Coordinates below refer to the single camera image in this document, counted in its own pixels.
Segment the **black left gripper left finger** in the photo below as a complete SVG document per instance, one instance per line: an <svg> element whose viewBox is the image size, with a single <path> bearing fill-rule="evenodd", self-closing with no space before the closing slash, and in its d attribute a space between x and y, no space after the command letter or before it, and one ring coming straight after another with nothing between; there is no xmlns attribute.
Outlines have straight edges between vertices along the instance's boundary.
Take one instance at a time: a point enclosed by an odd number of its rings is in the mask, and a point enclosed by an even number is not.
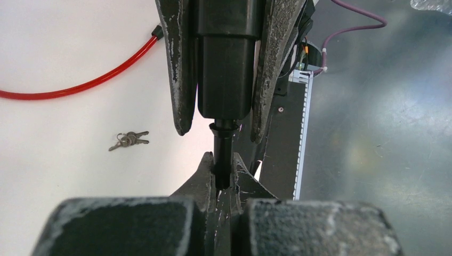
<svg viewBox="0 0 452 256"><path fill-rule="evenodd" d="M61 202L33 255L211 255L213 155L168 197L86 197Z"/></svg>

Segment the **key bunch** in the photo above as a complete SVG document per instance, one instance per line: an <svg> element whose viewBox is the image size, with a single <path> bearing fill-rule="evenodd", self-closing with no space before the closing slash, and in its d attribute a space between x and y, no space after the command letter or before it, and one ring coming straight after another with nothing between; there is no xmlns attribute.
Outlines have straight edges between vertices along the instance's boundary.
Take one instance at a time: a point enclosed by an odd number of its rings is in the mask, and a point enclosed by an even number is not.
<svg viewBox="0 0 452 256"><path fill-rule="evenodd" d="M135 133L135 132L119 133L116 136L116 139L117 139L116 144L113 145L112 147L110 147L108 149L108 151L113 151L118 148L126 148L126 147L130 147L130 146L138 145L138 144L148 144L149 143L148 140L141 138L142 136L148 135L148 134L149 134L149 131L144 131L144 132L139 132L139 133Z"/></svg>

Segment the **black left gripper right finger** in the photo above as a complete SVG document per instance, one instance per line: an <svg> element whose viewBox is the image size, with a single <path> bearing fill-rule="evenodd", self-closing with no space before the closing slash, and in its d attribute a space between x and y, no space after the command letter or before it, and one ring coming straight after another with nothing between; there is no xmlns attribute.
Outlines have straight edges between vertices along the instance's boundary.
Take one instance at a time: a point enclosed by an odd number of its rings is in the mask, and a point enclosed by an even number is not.
<svg viewBox="0 0 452 256"><path fill-rule="evenodd" d="M384 212L368 203L278 199L233 157L233 255L403 255Z"/></svg>

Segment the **black padlock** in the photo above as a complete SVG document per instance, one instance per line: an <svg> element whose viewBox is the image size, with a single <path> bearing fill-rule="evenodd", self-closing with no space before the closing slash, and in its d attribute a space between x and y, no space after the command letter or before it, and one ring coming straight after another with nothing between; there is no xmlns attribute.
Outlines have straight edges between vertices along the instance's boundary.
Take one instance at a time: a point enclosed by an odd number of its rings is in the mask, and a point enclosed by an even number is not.
<svg viewBox="0 0 452 256"><path fill-rule="evenodd" d="M232 142L251 110L255 43L265 1L198 1L198 109L213 119L215 185L230 187Z"/></svg>

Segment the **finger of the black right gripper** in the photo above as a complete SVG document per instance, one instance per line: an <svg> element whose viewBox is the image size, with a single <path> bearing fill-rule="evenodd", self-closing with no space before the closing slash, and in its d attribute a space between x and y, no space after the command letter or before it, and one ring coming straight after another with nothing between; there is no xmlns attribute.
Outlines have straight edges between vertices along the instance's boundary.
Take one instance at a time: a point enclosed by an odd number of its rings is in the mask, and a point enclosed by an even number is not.
<svg viewBox="0 0 452 256"><path fill-rule="evenodd" d="M260 143L268 121L285 47L305 1L266 1L252 98L250 139Z"/></svg>
<svg viewBox="0 0 452 256"><path fill-rule="evenodd" d="M156 1L163 29L174 126L188 133L195 112L197 45L193 35L194 1Z"/></svg>

